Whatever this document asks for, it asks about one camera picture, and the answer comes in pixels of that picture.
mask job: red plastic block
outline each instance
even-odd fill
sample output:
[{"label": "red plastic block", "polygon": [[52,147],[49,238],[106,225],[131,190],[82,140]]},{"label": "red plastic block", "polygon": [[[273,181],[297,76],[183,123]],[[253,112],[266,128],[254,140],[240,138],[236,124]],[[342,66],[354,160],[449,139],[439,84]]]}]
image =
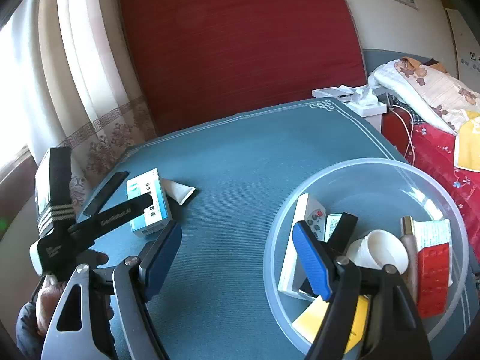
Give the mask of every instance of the red plastic block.
[{"label": "red plastic block", "polygon": [[421,318],[443,313],[448,293],[448,244],[424,247],[418,254],[418,302]]}]

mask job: blue tablecloth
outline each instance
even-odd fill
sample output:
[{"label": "blue tablecloth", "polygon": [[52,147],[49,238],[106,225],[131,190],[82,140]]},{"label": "blue tablecloth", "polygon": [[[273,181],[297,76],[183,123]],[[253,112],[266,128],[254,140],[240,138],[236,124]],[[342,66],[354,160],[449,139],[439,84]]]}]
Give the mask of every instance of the blue tablecloth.
[{"label": "blue tablecloth", "polygon": [[[303,180],[332,164],[362,157],[403,161],[368,122],[330,99],[235,115],[124,154],[112,173],[127,170],[132,178],[157,167],[162,177],[199,191],[182,207],[170,201],[183,241],[161,293],[148,304],[172,360],[303,358],[267,303],[266,237],[278,209]],[[124,200],[126,183],[105,208]],[[95,249],[108,253],[112,265],[137,254],[155,237],[138,238],[126,224],[97,240]],[[436,359],[451,352],[477,310],[469,278],[457,310],[433,341]],[[128,359],[116,317],[111,325],[118,356]]]}]

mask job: brown tube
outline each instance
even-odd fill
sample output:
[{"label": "brown tube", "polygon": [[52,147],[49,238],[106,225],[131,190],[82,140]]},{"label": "brown tube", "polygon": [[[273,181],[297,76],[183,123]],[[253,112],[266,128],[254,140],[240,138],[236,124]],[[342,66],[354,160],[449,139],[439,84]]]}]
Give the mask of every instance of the brown tube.
[{"label": "brown tube", "polygon": [[409,255],[409,268],[405,272],[404,280],[409,289],[413,301],[417,304],[418,296],[418,260],[417,260],[417,240],[414,235],[413,218],[404,216],[401,219],[403,237],[400,238],[406,252]]}]

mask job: transparent plastic bowl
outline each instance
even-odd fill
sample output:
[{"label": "transparent plastic bowl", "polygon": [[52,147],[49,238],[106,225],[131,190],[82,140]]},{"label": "transparent plastic bowl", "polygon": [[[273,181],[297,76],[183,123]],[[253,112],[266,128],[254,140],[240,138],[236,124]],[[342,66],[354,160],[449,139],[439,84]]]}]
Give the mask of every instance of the transparent plastic bowl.
[{"label": "transparent plastic bowl", "polygon": [[381,158],[345,161],[323,169],[298,186],[275,217],[265,245],[263,280],[272,313],[288,339],[303,353],[308,352],[310,343],[292,322],[310,303],[277,290],[297,198],[307,192],[327,214],[349,212],[358,217],[351,242],[375,229],[400,237],[400,219],[406,215],[417,221],[450,220],[453,285],[448,289],[445,312],[423,320],[432,340],[452,315],[465,287],[469,259],[465,224],[450,195],[429,175],[407,163]]}]

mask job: sleeve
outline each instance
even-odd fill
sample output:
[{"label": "sleeve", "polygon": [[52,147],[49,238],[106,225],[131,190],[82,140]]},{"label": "sleeve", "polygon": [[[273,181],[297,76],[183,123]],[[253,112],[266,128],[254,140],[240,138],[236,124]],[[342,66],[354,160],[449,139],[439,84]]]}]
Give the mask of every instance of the sleeve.
[{"label": "sleeve", "polygon": [[28,360],[40,360],[44,339],[38,334],[35,304],[22,307],[15,327],[17,347]]}]

